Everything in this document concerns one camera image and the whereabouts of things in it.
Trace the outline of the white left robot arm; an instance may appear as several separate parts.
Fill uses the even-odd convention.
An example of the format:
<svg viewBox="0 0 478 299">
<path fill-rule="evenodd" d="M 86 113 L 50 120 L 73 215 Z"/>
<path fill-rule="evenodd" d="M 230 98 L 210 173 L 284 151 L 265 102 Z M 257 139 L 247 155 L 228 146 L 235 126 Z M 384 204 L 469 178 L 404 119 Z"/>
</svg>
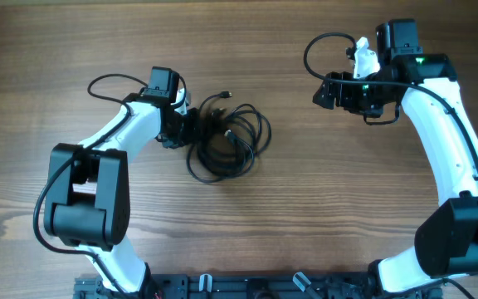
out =
<svg viewBox="0 0 478 299">
<path fill-rule="evenodd" d="M 33 232 L 52 252 L 87 256 L 100 274 L 97 296 L 162 298 L 148 263 L 126 235 L 129 164 L 152 140 L 166 149 L 191 144 L 197 111 L 189 106 L 185 80 L 160 66 L 119 105 L 118 115 L 91 137 L 53 148 L 33 212 Z"/>
</svg>

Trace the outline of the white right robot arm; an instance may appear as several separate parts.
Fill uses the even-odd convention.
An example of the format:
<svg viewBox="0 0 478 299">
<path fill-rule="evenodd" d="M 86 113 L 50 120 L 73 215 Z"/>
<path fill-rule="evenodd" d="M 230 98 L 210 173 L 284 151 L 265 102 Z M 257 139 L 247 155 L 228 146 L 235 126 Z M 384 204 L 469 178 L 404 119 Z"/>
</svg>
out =
<svg viewBox="0 0 478 299">
<path fill-rule="evenodd" d="M 454 66 L 426 54 L 412 19 L 393 19 L 346 51 L 352 72 L 321 76 L 313 101 L 340 107 L 367 125 L 381 125 L 386 105 L 415 127 L 434 175 L 437 210 L 417 229 L 413 245 L 374 262 L 370 297 L 424 297 L 441 284 L 478 275 L 478 139 L 462 104 Z"/>
</svg>

